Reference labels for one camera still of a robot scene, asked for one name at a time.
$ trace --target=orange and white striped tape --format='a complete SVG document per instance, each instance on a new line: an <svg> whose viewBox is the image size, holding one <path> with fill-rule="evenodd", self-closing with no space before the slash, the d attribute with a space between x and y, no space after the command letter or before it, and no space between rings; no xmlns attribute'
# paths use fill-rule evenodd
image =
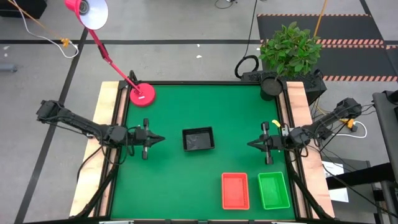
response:
<svg viewBox="0 0 398 224"><path fill-rule="evenodd" d="M395 75L356 75L356 76L340 76L340 75L325 75L324 81L350 81L350 82L396 82L398 77Z"/></svg>
<svg viewBox="0 0 398 224"><path fill-rule="evenodd" d="M260 16L319 16L319 14L257 14ZM323 16L369 16L369 14L324 14Z"/></svg>
<svg viewBox="0 0 398 224"><path fill-rule="evenodd" d="M398 46L396 46L396 45L387 45L386 46L386 49L388 50L388 49L397 49L398 48Z"/></svg>
<svg viewBox="0 0 398 224"><path fill-rule="evenodd" d="M384 48L383 40L375 39L320 39L317 44L322 44L324 48Z"/></svg>

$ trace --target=green table surface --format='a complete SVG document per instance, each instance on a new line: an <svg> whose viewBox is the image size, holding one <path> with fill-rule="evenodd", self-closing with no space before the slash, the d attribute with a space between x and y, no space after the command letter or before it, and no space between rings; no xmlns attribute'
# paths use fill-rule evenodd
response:
<svg viewBox="0 0 398 224"><path fill-rule="evenodd" d="M136 155L120 166L112 218L294 219L292 206L263 209L257 180L259 173L280 171L289 183L284 153L273 151L274 165L267 166L265 154L247 146L262 133L263 121L270 122L270 134L277 134L271 123L278 119L275 101L263 101L258 86L156 85L155 90L153 105L138 108L130 103L126 125L142 125L149 118L149 129L166 140L149 149L146 161L142 147L136 147ZM215 148L185 152L182 130L208 126ZM223 210L223 172L248 174L249 210Z"/></svg>

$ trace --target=wooden plank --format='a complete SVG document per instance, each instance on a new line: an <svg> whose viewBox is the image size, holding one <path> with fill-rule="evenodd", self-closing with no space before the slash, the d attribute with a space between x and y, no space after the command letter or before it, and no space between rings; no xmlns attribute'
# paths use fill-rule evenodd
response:
<svg viewBox="0 0 398 224"><path fill-rule="evenodd" d="M308 107L303 83L287 82L287 91L289 93L295 126L298 127L312 124L310 108ZM311 146L317 148L313 142L311 143ZM324 211L334 217L335 213L331 204L329 189L323 172L320 154L309 147L308 157L302 158L302 162L307 189L311 192ZM317 217L317 214L314 211L312 211L312 214L314 218Z"/></svg>
<svg viewBox="0 0 398 224"><path fill-rule="evenodd" d="M99 124L111 124L113 109L118 93L119 82L103 82L99 91L93 121ZM97 139L89 139L83 161L99 148ZM76 186L70 216L81 212L98 189L104 155L98 152L86 163L80 172Z"/></svg>
<svg viewBox="0 0 398 224"><path fill-rule="evenodd" d="M283 93L281 93L279 95L279 101L280 101L280 108L281 108L281 111L282 111L282 116L283 116L284 122L285 123L289 123L287 109L286 109L286 102L285 102L285 98L284 98L284 94ZM294 160L295 159L294 153L290 152L289 154L290 154L290 159ZM293 165L294 170L297 171L297 162L293 162L292 165ZM297 184L295 184L295 189L296 189L296 196L297 196L297 203L298 203L298 210L300 212L300 217L306 218L307 214L305 212L305 204L304 204L303 193L301 193L301 190L299 189Z"/></svg>
<svg viewBox="0 0 398 224"><path fill-rule="evenodd" d="M126 102L126 95L127 95L127 88L124 88L122 90L122 94L121 94L121 97L120 97L119 111L118 111L118 117L116 118L116 124L121 124L122 121L123 121L123 111L124 111L124 103ZM115 156L116 156L116 149L112 149L111 156L110 156L109 159L112 162L115 162L115 160L114 160ZM112 168L113 168L113 165L112 166L108 166L107 173L109 173ZM111 184L108 184L108 186L106 187L106 189L104 191L104 194L102 196L101 207L100 207L100 210L99 210L99 215L100 216L105 216L106 215L106 209L108 207L109 191L110 190L111 190Z"/></svg>

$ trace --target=paper sheet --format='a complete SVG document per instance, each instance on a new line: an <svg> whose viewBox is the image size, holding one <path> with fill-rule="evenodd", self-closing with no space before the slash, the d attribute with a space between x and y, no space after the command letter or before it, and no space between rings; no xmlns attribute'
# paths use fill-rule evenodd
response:
<svg viewBox="0 0 398 224"><path fill-rule="evenodd" d="M322 161L322 163L326 167L326 169L329 172L331 172L333 175L344 174L344 168L343 168L342 164L332 163L332 162L324 162L324 161ZM325 177L331 177L331 175L328 172L326 172L325 169L323 171L325 173ZM329 190L329 195L330 195L330 199L332 199L334 201L348 202L347 188Z"/></svg>

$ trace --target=red desk lamp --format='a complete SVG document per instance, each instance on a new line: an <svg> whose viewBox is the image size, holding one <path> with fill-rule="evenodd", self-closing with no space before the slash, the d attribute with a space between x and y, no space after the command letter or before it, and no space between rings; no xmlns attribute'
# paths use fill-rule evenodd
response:
<svg viewBox="0 0 398 224"><path fill-rule="evenodd" d="M108 5L105 0L65 0L65 5L73 11L79 21L88 29L98 45L102 58L110 64L133 89L130 92L130 100L137 106L149 106L155 100L155 89L147 83L135 85L122 71L113 63L105 49L104 44L99 40L94 30L102 28L108 19Z"/></svg>

